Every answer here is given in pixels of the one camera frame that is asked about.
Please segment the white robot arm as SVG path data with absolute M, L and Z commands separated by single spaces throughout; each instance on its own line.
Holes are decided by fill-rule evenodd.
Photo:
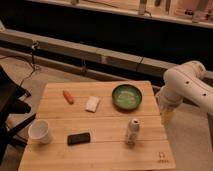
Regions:
M 170 122 L 173 110 L 184 98 L 204 109 L 213 150 L 213 87 L 202 81 L 205 73 L 205 66 L 199 61 L 189 61 L 167 69 L 163 75 L 164 85 L 157 92 L 156 100 L 164 125 Z

